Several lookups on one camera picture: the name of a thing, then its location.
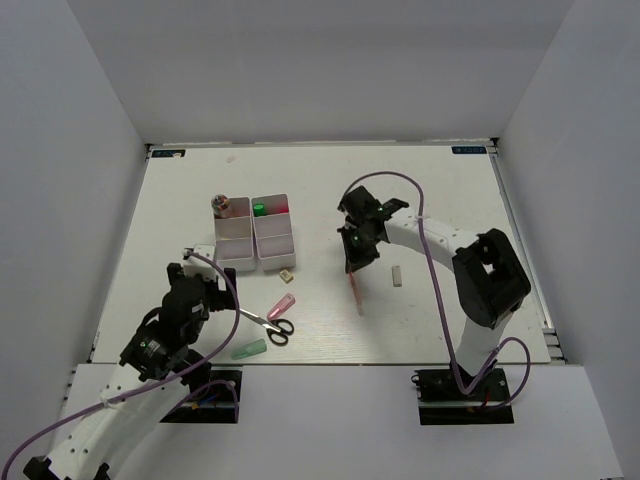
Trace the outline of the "orange slim highlighter pen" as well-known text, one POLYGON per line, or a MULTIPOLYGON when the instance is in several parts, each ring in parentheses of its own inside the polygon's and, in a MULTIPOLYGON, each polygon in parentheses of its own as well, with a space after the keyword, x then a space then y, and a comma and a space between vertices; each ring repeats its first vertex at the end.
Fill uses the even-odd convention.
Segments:
POLYGON ((364 312, 363 312, 362 295, 361 295, 360 289, 358 287, 355 275, 352 272, 350 272, 350 273, 347 274, 347 277, 348 277, 349 284, 350 284, 350 287, 351 287, 353 295, 354 295, 357 313, 358 313, 359 316, 363 316, 364 312))

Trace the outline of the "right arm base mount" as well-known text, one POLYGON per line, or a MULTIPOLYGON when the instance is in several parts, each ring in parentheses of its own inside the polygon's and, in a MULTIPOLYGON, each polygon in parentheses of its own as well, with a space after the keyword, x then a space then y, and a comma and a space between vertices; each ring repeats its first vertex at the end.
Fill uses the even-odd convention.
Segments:
POLYGON ((463 395, 453 373, 446 369, 416 370, 411 382, 417 390, 422 426, 506 425, 514 423, 512 407, 499 405, 510 397, 504 370, 494 369, 473 393, 463 395))

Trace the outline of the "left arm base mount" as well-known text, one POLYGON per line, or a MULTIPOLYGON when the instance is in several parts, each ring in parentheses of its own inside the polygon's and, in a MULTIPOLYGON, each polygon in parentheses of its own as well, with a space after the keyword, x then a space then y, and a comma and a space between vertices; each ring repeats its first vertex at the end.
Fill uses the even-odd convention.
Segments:
POLYGON ((206 380, 213 382, 206 389, 191 395, 180 406, 165 415, 161 423, 175 424, 237 424, 243 371, 213 369, 206 380))

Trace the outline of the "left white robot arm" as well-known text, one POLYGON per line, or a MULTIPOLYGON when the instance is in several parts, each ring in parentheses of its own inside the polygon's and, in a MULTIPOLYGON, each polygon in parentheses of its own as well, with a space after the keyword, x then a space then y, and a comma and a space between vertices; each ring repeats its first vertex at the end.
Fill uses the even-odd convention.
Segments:
POLYGON ((212 357, 192 346, 211 313, 238 311, 236 272, 171 263, 167 275, 169 292, 143 317, 98 402, 72 415, 74 429, 49 453, 26 463, 27 478, 113 479, 165 416, 221 384, 212 357))

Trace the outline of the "pink black highlighter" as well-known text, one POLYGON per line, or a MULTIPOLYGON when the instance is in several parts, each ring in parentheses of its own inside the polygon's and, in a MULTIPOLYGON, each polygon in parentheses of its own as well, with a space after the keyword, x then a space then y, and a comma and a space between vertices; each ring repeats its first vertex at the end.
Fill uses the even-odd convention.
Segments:
POLYGON ((287 202, 280 202, 274 206, 272 213, 273 214, 286 214, 289 212, 289 206, 287 202))

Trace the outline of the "green black highlighter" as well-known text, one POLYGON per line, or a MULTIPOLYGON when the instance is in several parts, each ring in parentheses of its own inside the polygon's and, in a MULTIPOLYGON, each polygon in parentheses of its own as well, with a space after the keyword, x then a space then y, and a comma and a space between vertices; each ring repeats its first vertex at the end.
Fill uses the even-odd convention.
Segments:
POLYGON ((266 207, 264 204, 258 203, 253 206, 253 214, 255 217, 262 217, 267 215, 266 207))

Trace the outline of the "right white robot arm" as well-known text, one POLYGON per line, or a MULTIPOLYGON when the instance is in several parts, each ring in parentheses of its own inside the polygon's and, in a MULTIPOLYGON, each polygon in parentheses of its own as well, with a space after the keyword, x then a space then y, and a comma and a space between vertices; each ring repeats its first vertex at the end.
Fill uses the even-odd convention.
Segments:
POLYGON ((441 264, 453 274, 466 320, 459 344, 453 344, 448 322, 441 322, 451 384, 459 396, 477 397, 486 389, 487 374, 509 341, 503 335, 506 325, 531 292, 509 238, 499 229, 460 230, 428 216, 423 206, 412 208, 397 198, 380 202, 363 186, 346 191, 338 209, 345 216, 338 232, 346 274, 378 259, 381 242, 421 253, 428 269, 441 264))

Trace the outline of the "pink crayon tube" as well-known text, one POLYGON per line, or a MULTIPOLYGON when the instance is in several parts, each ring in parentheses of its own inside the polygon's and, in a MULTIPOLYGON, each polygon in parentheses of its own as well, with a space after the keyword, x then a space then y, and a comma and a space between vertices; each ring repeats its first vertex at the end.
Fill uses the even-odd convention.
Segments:
POLYGON ((217 219, 226 219, 233 215, 231 200, 224 194, 217 194, 211 198, 211 208, 217 219))

